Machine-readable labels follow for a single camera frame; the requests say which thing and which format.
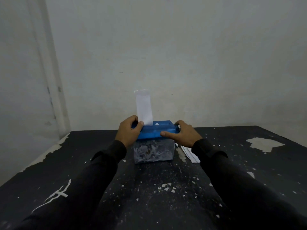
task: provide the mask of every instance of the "tabletop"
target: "tabletop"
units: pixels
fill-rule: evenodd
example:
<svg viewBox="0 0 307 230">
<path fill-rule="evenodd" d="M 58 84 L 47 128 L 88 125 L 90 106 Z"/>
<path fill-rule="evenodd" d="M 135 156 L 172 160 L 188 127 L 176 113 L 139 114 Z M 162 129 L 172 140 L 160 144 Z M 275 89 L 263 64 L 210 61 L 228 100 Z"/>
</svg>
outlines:
<svg viewBox="0 0 307 230">
<path fill-rule="evenodd" d="M 307 216 L 306 147 L 258 126 L 195 129 L 213 145 L 219 145 L 235 164 Z M 2 185 L 0 229 L 13 228 L 50 194 L 67 185 L 97 151 L 113 141 L 116 132 L 72 131 L 62 140 L 61 147 L 55 145 L 53 150 L 57 150 L 45 155 L 43 162 L 37 160 L 39 163 L 32 163 Z M 269 150 L 267 140 L 273 145 Z M 199 163 L 179 158 L 178 151 L 175 150 L 172 161 L 134 164 L 130 148 L 118 164 L 87 229 L 234 228 L 232 212 Z"/>
</svg>

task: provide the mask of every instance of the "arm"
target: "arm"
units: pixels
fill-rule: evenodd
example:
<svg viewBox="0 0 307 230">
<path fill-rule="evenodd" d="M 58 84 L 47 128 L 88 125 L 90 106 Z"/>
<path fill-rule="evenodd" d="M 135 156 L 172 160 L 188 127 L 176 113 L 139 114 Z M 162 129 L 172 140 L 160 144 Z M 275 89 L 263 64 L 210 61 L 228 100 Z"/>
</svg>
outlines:
<svg viewBox="0 0 307 230">
<path fill-rule="evenodd" d="M 213 147 L 191 125 L 182 120 L 177 123 L 181 127 L 179 134 L 161 132 L 161 135 L 192 148 L 213 187 L 241 224 L 306 229 L 306 218 L 293 206 L 228 160 L 225 152 Z"/>
<path fill-rule="evenodd" d="M 117 172 L 117 164 L 126 156 L 126 148 L 133 144 L 142 129 L 140 122 L 131 129 L 137 116 L 124 120 L 115 141 L 106 150 L 97 152 L 86 167 L 69 185 L 34 209 L 15 230 L 23 229 L 79 229 L 85 226 L 96 210 L 102 195 Z"/>
</svg>

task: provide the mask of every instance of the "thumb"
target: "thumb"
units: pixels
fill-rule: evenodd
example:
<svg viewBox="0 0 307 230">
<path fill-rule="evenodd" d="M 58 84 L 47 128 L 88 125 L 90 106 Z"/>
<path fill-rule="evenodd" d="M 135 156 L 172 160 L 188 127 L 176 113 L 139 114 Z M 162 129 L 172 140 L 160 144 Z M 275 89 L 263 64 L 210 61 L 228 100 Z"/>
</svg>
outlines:
<svg viewBox="0 0 307 230">
<path fill-rule="evenodd" d="M 142 130 L 144 125 L 143 121 L 138 122 L 138 124 L 136 125 L 135 129 L 133 129 L 133 131 L 137 131 L 138 133 L 140 133 L 140 131 Z"/>
<path fill-rule="evenodd" d="M 179 137 L 179 134 L 170 133 L 168 131 L 162 131 L 162 132 L 160 132 L 160 135 L 163 136 L 163 137 L 167 137 L 167 138 L 176 140 L 176 141 L 178 140 L 178 137 Z"/>
</svg>

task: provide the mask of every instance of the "black sleeve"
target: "black sleeve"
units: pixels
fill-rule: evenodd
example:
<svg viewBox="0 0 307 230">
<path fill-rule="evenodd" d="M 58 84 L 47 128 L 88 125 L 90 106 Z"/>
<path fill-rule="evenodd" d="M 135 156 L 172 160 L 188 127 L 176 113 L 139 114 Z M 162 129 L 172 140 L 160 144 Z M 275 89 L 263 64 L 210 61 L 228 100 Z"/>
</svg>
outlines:
<svg viewBox="0 0 307 230">
<path fill-rule="evenodd" d="M 227 154 L 208 140 L 195 142 L 192 152 L 221 199 L 247 228 L 307 229 L 306 217 L 228 160 Z"/>
<path fill-rule="evenodd" d="M 107 150 L 96 153 L 90 165 L 59 190 L 63 194 L 48 198 L 45 203 L 58 196 L 35 209 L 15 229 L 79 229 L 85 226 L 126 152 L 123 143 L 115 140 Z"/>
</svg>

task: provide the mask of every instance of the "wall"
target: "wall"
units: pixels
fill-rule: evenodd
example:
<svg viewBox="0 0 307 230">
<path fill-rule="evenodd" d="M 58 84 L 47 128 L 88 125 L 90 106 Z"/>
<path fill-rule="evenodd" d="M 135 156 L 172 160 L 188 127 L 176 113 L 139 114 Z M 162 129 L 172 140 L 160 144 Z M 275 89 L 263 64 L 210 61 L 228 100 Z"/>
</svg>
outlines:
<svg viewBox="0 0 307 230">
<path fill-rule="evenodd" d="M 46 0 L 72 130 L 260 125 L 304 144 L 307 0 Z"/>
<path fill-rule="evenodd" d="M 0 0 L 0 185 L 59 140 L 27 0 Z"/>
</svg>

